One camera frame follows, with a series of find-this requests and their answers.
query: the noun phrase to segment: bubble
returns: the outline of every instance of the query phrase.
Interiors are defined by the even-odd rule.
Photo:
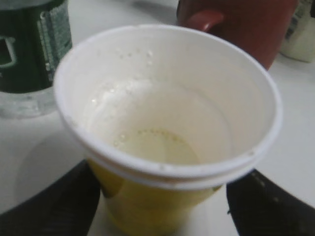
[[[129,138],[129,136],[128,136],[128,134],[126,134],[126,133],[122,133],[122,134],[119,136],[119,140],[120,140],[121,142],[127,141],[128,138]]]
[[[151,50],[147,51],[147,57],[149,58],[153,57],[153,52]]]
[[[134,80],[140,80],[141,75],[140,74],[136,74],[133,78],[134,78]]]

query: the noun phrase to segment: white container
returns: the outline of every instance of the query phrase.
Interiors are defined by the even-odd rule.
[[[152,55],[150,66],[148,55]],[[165,164],[161,168],[160,163],[128,155],[90,133],[84,123],[89,115],[84,114],[84,107],[100,85],[132,82],[139,74],[143,80],[163,80],[211,101],[209,106],[217,108],[216,115],[228,130],[231,154],[222,159],[209,156],[201,165]],[[204,189],[241,177],[264,157],[282,123],[279,91],[255,59],[215,36],[175,26],[130,26],[89,38],[62,60],[54,90],[65,127],[93,161],[121,177],[163,189]],[[171,103],[177,95],[167,96]],[[178,110],[168,110],[176,106]],[[164,107],[155,104],[155,110]],[[150,117],[146,110],[138,112],[144,120]],[[172,119],[164,120],[165,125],[191,142],[196,152],[206,151],[205,145],[213,142],[204,140],[211,124],[202,117],[200,122],[187,125],[187,119],[199,118],[189,110],[182,113],[182,102],[166,106],[163,112]],[[171,113],[181,119],[173,119]]]
[[[312,62],[315,57],[315,7],[313,0],[300,0],[280,52],[292,59]]]

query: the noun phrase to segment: white table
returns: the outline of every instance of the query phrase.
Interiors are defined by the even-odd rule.
[[[70,0],[73,42],[113,27],[174,24],[178,0]],[[315,207],[315,63],[279,55],[270,69],[284,101],[280,137],[257,169],[285,190]],[[34,119],[0,119],[0,213],[56,181],[82,159],[56,112]],[[109,231],[103,202],[89,236]],[[185,233],[237,236],[222,188],[199,206]]]

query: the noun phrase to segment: liquid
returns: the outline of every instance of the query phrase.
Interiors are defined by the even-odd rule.
[[[138,158],[175,165],[230,156],[224,116],[197,91],[143,79],[100,88],[84,119],[87,129],[105,143]]]
[[[143,129],[121,134],[114,146],[133,156],[178,165],[198,164],[191,146],[180,136],[165,129]]]

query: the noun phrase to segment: plastic cup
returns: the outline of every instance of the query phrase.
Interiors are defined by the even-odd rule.
[[[279,92],[257,61],[215,36],[175,26],[91,37],[64,57],[54,90],[65,128],[101,183],[108,215],[131,236],[175,231],[218,186],[254,168],[282,123]],[[179,135],[198,163],[118,150],[114,139],[135,127]]]

